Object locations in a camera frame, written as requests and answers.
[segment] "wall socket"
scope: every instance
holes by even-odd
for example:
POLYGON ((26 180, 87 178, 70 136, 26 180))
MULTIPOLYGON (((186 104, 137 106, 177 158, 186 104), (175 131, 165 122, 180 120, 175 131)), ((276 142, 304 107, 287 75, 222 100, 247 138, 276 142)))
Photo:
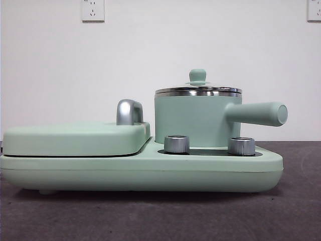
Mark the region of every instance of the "wall socket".
POLYGON ((307 0, 307 21, 321 22, 321 0, 307 0))
POLYGON ((81 0, 82 22, 104 22, 104 0, 81 0))

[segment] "gray carpet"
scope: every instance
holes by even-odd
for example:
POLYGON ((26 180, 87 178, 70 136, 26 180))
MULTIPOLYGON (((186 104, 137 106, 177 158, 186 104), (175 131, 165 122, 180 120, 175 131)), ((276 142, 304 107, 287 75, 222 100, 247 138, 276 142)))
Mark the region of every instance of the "gray carpet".
POLYGON ((59 192, 1 180, 1 240, 321 240, 321 142, 257 142, 284 157, 263 193, 59 192))

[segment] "mint green appliance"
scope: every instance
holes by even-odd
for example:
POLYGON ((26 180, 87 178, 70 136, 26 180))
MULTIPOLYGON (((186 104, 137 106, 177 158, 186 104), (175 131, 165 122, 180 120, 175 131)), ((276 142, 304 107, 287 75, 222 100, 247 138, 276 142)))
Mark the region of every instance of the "mint green appliance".
POLYGON ((260 192, 283 171, 279 154, 240 136, 240 123, 280 126, 279 102, 241 104, 241 90, 207 86, 204 70, 190 84, 158 90, 156 137, 142 105, 125 99, 115 123, 16 127, 5 132, 1 173, 12 184, 58 190, 260 192))

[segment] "mint green pot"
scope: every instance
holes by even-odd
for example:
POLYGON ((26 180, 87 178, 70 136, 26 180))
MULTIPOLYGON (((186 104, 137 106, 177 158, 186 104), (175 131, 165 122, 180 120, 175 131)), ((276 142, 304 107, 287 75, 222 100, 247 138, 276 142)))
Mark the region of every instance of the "mint green pot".
POLYGON ((190 85, 155 94, 155 141, 183 135, 191 147, 226 147, 240 136, 240 123, 281 126, 287 109, 280 102, 242 104, 242 90, 205 85, 202 69, 190 72, 190 85))

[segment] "toaster oven lid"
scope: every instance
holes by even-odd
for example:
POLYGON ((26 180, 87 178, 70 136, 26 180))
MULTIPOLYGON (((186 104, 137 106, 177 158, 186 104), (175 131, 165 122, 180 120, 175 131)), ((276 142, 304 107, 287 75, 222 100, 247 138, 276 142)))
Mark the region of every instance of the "toaster oven lid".
POLYGON ((149 123, 17 127, 5 132, 3 152, 8 156, 121 156, 138 152, 149 138, 149 123))

